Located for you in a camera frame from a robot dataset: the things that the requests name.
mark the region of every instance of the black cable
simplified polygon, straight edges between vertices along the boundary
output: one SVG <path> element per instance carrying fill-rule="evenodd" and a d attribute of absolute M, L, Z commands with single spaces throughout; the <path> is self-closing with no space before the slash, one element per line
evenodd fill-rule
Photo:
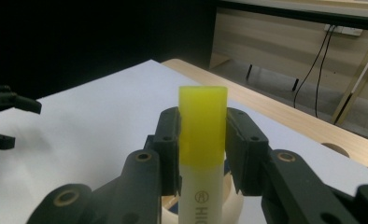
<path fill-rule="evenodd" d="M 330 32 L 329 40 L 327 41 L 327 46 L 326 46 L 326 50 L 324 51 L 323 59 L 321 60 L 320 69 L 318 70 L 318 85 L 316 86 L 316 99 L 315 99 L 315 116 L 316 116 L 316 118 L 318 118 L 318 86 L 320 84 L 320 79 L 321 79 L 321 70 L 323 69 L 324 60 L 326 59 L 327 50 L 329 50 L 330 40 L 332 39 L 333 30 L 335 30 L 335 28 L 336 28 L 336 26 L 334 25 L 332 31 Z"/>
<path fill-rule="evenodd" d="M 293 104 L 294 104 L 294 108 L 295 108 L 295 101 L 297 100 L 298 92 L 300 92 L 300 90 L 301 90 L 302 86 L 304 85 L 304 83 L 305 83 L 305 82 L 306 82 L 306 80 L 308 79 L 308 77 L 309 77 L 310 73 L 312 72 L 312 69 L 313 69 L 313 67 L 315 66 L 315 63 L 316 63 L 316 61 L 318 60 L 318 56 L 320 55 L 321 51 L 323 50 L 324 43 L 326 42 L 327 36 L 329 35 L 329 33 L 330 33 L 330 31 L 331 31 L 331 28 L 332 28 L 332 26 L 330 25 L 329 30 L 327 31 L 326 35 L 324 36 L 323 43 L 321 44 L 320 50 L 318 51 L 318 55 L 316 56 L 315 61 L 313 61 L 313 64 L 312 64 L 312 66 L 310 67 L 308 74 L 307 74 L 307 75 L 306 75 L 306 77 L 304 78 L 303 82 L 301 82 L 301 85 L 300 85 L 300 87 L 298 88 L 297 92 L 295 92 L 294 102 L 293 102 Z"/>

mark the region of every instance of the highlighter pen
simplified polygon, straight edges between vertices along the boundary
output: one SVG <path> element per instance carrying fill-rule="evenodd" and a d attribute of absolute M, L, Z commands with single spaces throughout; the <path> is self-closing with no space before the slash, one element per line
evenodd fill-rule
<path fill-rule="evenodd" d="M 225 87 L 180 87 L 179 224 L 220 224 L 224 176 Z"/>

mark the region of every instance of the yellow cap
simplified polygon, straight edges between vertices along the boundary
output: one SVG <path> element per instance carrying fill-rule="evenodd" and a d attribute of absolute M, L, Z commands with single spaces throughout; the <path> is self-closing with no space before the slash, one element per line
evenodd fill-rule
<path fill-rule="evenodd" d="M 224 162 L 227 88 L 186 86 L 179 89 L 180 164 L 197 167 Z"/>

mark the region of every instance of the circular logo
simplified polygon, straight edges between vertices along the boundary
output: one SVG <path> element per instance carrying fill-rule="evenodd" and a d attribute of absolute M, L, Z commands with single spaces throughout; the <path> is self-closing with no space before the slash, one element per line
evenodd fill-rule
<path fill-rule="evenodd" d="M 208 193 L 206 191 L 198 191 L 195 194 L 195 201 L 198 203 L 205 203 L 208 201 Z"/>

